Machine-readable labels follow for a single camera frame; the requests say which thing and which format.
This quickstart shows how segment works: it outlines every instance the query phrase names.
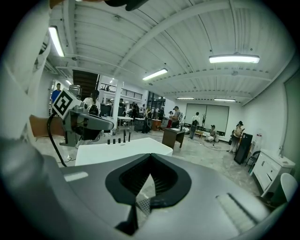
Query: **ceiling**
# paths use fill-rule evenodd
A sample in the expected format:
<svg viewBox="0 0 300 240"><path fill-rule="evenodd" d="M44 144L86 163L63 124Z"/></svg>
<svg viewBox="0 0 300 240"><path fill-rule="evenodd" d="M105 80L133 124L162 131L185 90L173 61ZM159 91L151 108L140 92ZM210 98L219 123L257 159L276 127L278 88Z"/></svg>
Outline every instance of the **ceiling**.
<svg viewBox="0 0 300 240"><path fill-rule="evenodd" d="M73 69L102 74L171 99L246 104L296 49L280 20L254 0L149 0L132 12L66 0L52 10L50 25L58 28L65 57L53 47L48 61L66 77ZM259 55L260 62L209 62L209 56L233 53ZM142 80L162 68L168 73Z"/></svg>

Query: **large window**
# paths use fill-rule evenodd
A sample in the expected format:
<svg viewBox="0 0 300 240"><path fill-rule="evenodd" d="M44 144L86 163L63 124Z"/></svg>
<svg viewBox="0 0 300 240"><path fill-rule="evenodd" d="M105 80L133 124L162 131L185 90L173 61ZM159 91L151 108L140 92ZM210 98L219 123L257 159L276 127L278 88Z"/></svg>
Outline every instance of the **large window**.
<svg viewBox="0 0 300 240"><path fill-rule="evenodd" d="M228 121L228 106L206 105L206 104L188 104L186 112L186 124L192 124L192 117L199 112L200 120L202 121L205 115L205 123L203 125L204 130L211 130L211 125L216 126L217 132L220 135L225 135L227 121Z"/></svg>

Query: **black speaker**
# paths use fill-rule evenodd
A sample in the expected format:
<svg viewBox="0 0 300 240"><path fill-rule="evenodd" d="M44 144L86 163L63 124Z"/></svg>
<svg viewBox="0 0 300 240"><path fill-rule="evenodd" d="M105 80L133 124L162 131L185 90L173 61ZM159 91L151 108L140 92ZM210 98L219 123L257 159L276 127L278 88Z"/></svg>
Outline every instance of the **black speaker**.
<svg viewBox="0 0 300 240"><path fill-rule="evenodd" d="M252 137L253 136L250 134L243 133L242 141L240 142L239 149L237 150L236 155L234 157L234 160L238 164L243 163L247 158L247 155L251 147Z"/></svg>

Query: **white chair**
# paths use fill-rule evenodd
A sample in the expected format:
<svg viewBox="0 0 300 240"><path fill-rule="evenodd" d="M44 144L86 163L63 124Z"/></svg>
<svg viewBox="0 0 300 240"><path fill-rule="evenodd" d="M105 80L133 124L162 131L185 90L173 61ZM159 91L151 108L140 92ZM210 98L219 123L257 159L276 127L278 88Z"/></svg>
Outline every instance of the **white chair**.
<svg viewBox="0 0 300 240"><path fill-rule="evenodd" d="M281 182L283 192L285 193L286 200L290 202L290 200L292 199L294 193L298 188L298 183L296 179L288 173L283 173L281 175L280 182Z"/></svg>

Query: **chair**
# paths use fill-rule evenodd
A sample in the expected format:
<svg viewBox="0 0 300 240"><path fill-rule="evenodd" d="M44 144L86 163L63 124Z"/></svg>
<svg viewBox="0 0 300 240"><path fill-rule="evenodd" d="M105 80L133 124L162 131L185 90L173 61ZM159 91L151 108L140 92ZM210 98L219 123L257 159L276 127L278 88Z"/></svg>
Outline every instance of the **chair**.
<svg viewBox="0 0 300 240"><path fill-rule="evenodd" d="M252 160L252 164L251 164L248 172L250 171L250 169L252 168L252 166L257 162L257 159L258 159L260 153L261 153L260 151L256 151L256 152L253 153L253 155L251 157L248 158L245 166L248 164L248 162L249 162L250 159Z"/></svg>
<svg viewBox="0 0 300 240"><path fill-rule="evenodd" d="M298 183L296 179L288 173L281 174L280 182L283 192L285 193L286 200L290 202L297 190Z"/></svg>

